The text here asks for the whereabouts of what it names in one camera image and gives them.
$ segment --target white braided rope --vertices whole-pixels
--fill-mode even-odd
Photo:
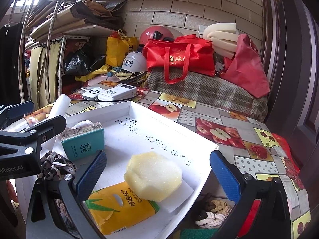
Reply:
[[[195,221],[195,224],[201,228],[211,229],[213,227],[221,225],[225,220],[225,216],[223,214],[214,214],[212,212],[206,212],[206,213],[207,213],[207,218],[200,221]]]

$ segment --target wall socket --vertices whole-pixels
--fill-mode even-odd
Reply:
[[[198,29],[198,34],[203,34],[204,33],[204,30],[207,28],[207,26],[204,26],[204,25],[200,25],[199,26],[199,29]]]

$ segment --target helmet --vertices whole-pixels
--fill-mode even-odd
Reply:
[[[165,27],[152,26],[143,31],[140,44],[146,44],[148,39],[174,41],[174,35]]]
[[[122,69],[132,73],[147,71],[146,58],[141,52],[130,52],[123,61]]]

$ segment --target yellow tissue pack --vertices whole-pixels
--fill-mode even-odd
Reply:
[[[103,235],[125,230],[159,211],[154,201],[140,199],[126,182],[92,192],[85,203]]]

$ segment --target red bag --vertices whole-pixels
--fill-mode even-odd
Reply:
[[[214,76],[213,52],[212,42],[197,38],[195,34],[178,37],[174,42],[149,39],[143,48],[147,69],[164,67],[168,84],[184,80],[188,71]],[[170,66],[182,68],[182,76],[170,80]]]
[[[258,55],[258,50],[247,34],[237,41],[235,58],[224,58],[225,68],[220,77],[245,89],[256,98],[267,95],[269,84]]]

